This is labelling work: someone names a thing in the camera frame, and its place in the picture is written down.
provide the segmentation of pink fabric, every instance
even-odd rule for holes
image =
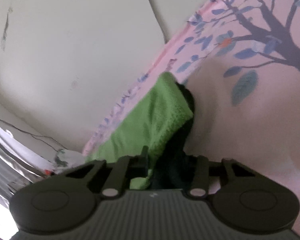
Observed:
[[[300,200],[300,0],[209,0],[87,143],[97,150],[163,71],[195,98],[185,152],[232,157]],[[300,214],[294,229],[300,234]]]

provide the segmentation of curtain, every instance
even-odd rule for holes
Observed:
[[[0,203],[7,207],[12,195],[31,182],[46,177],[53,164],[9,137],[0,128]]]

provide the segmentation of dark wall mark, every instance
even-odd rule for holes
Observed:
[[[73,80],[70,84],[70,90],[74,90],[79,85],[79,78],[77,77],[75,80]]]
[[[3,35],[2,35],[2,38],[1,38],[1,48],[2,48],[3,51],[6,48],[7,30],[8,30],[8,27],[9,27],[9,14],[12,13],[12,12],[13,12],[12,7],[9,7],[9,10],[7,12],[6,25],[4,27]]]

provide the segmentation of wire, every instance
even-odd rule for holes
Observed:
[[[46,145],[50,146],[50,147],[51,147],[52,149],[54,149],[56,152],[57,152],[58,150],[55,149],[52,145],[50,145],[49,143],[47,143],[47,142],[45,142],[44,140],[39,139],[39,138],[37,138],[37,137],[51,139],[51,140],[53,140],[54,142],[56,142],[58,145],[60,145],[61,147],[63,147],[64,149],[68,150],[68,149],[67,149],[66,147],[64,147],[61,143],[59,143],[58,141],[56,141],[55,139],[53,139],[53,138],[50,137],[50,136],[35,135],[35,134],[33,134],[33,133],[30,133],[30,132],[21,130],[21,129],[19,129],[18,127],[14,126],[13,124],[8,123],[8,122],[6,122],[5,120],[2,120],[2,119],[0,119],[0,122],[3,122],[4,124],[6,124],[6,125],[8,125],[8,126],[14,128],[14,129],[16,129],[16,130],[22,132],[22,133],[26,133],[26,134],[31,135],[31,137],[33,137],[34,139],[36,139],[36,140],[38,140],[38,141],[44,142]]]
[[[157,20],[157,23],[159,24],[159,27],[161,29],[161,32],[162,32],[162,35],[163,35],[164,44],[167,44],[168,41],[169,41],[169,38],[167,37],[167,35],[166,35],[165,31],[164,31],[164,24],[162,23],[162,21],[159,20],[160,16],[158,15],[157,10],[155,9],[155,2],[154,2],[154,0],[148,0],[148,1],[149,1],[151,9],[153,11],[154,17]]]

